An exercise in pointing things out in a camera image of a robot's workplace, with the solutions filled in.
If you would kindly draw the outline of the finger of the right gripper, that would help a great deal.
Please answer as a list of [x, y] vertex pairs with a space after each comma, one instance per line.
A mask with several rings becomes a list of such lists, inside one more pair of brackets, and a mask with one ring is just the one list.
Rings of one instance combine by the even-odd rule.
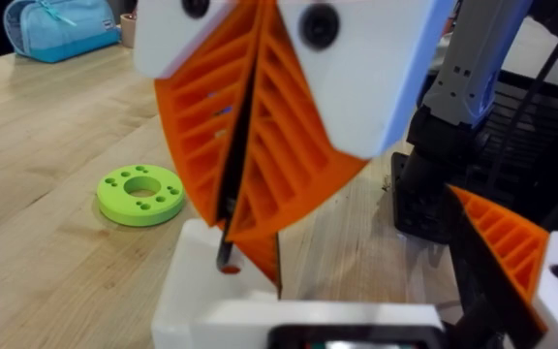
[[154, 80], [176, 170], [200, 217], [219, 217], [233, 133], [260, 37], [260, 1], [138, 3], [135, 67]]
[[270, 238], [402, 135], [449, 1], [262, 1], [228, 237]]

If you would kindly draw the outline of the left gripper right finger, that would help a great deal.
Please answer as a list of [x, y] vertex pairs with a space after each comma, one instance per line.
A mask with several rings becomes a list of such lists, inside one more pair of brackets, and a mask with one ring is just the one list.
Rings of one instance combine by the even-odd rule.
[[558, 348], [558, 231], [453, 185], [444, 190], [444, 228], [480, 287], [453, 345], [480, 348], [499, 333], [511, 348]]

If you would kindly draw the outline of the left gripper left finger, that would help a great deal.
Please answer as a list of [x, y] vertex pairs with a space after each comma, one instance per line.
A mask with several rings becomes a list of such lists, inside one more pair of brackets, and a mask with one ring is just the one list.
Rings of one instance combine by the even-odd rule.
[[185, 221], [151, 323], [156, 348], [265, 348], [270, 326], [256, 305], [278, 300], [275, 285], [238, 248], [236, 273], [216, 266], [222, 231]]

